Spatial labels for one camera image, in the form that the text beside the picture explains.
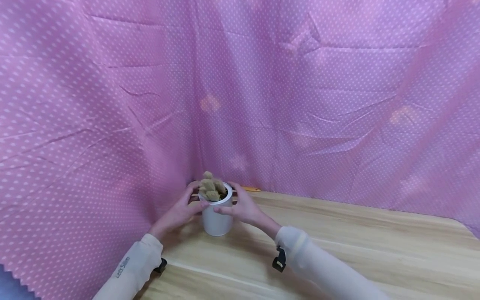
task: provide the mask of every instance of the left hand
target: left hand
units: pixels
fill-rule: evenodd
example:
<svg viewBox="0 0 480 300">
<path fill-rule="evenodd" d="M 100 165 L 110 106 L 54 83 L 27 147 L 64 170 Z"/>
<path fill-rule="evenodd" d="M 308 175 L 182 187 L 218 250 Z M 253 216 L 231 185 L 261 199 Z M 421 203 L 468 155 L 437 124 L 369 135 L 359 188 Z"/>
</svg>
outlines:
<svg viewBox="0 0 480 300">
<path fill-rule="evenodd" d="M 209 204 L 205 200 L 200 200 L 196 205 L 188 205 L 193 190 L 198 188 L 199 182 L 194 181 L 187 186 L 183 196 L 158 220 L 152 225 L 148 233 L 161 240 L 163 236 L 187 223 L 191 217 L 206 209 Z"/>
</svg>

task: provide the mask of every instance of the sleeve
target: sleeve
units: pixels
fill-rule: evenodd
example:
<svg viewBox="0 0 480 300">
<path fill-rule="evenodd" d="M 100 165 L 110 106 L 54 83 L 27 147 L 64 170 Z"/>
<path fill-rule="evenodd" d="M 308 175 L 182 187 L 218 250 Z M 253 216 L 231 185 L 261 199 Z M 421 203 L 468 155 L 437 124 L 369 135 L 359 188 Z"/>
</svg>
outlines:
<svg viewBox="0 0 480 300">
<path fill-rule="evenodd" d="M 388 300 L 372 282 L 316 246 L 307 233 L 282 227 L 275 238 L 285 250 L 287 265 L 335 300 Z"/>
<path fill-rule="evenodd" d="M 135 242 L 94 300 L 132 300 L 161 263 L 163 245 L 151 234 Z"/>
</svg>

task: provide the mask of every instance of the cactus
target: cactus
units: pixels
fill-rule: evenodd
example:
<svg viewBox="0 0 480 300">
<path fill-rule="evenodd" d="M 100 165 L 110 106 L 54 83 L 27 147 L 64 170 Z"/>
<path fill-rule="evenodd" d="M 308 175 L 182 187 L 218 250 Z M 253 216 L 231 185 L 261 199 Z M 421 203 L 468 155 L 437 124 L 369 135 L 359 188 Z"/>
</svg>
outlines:
<svg viewBox="0 0 480 300">
<path fill-rule="evenodd" d="M 215 186 L 215 189 L 218 191 L 219 194 L 225 195 L 227 193 L 227 189 L 225 188 L 225 185 L 223 185 L 223 182 L 218 179 L 213 179 L 213 185 Z"/>
<path fill-rule="evenodd" d="M 208 201 L 216 202 L 227 194 L 227 189 L 221 180 L 214 179 L 212 173 L 207 171 L 204 173 L 204 179 L 200 181 L 198 193 Z"/>
</svg>

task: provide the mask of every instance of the white cylindrical pot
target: white cylindrical pot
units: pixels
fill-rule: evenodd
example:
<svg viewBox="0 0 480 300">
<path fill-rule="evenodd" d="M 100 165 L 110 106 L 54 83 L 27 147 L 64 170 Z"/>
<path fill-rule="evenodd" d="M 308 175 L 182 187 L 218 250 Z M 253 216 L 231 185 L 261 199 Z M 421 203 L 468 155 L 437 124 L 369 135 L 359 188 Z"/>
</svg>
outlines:
<svg viewBox="0 0 480 300">
<path fill-rule="evenodd" d="M 210 202 L 206 200 L 204 197 L 202 197 L 201 195 L 198 195 L 200 199 L 206 200 L 210 204 L 210 206 L 208 206 L 202 212 L 202 221 L 203 221 L 204 229 L 206 233 L 214 237 L 220 237 L 222 235 L 227 234 L 230 231 L 230 229 L 232 229 L 232 224 L 233 224 L 232 216 L 221 215 L 213 211 L 214 207 L 233 205 L 232 187 L 226 184 L 225 182 L 223 183 L 223 185 L 227 189 L 227 196 L 220 201 Z"/>
</svg>

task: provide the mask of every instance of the black wrist strap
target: black wrist strap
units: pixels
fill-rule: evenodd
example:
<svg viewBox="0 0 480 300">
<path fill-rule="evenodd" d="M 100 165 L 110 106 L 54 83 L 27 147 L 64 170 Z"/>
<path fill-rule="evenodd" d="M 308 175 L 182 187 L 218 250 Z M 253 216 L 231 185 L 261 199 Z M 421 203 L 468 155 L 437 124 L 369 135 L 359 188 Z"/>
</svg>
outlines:
<svg viewBox="0 0 480 300">
<path fill-rule="evenodd" d="M 162 258 L 162 263 L 156 267 L 155 269 L 153 269 L 154 272 L 158 273 L 158 276 L 161 276 L 163 271 L 165 271 L 165 268 L 167 267 L 167 260 Z"/>
<path fill-rule="evenodd" d="M 273 260 L 272 267 L 279 271 L 280 273 L 283 272 L 285 266 L 287 265 L 287 257 L 285 255 L 285 250 L 283 250 L 280 246 L 277 246 L 276 250 L 279 252 L 278 257 Z"/>
</svg>

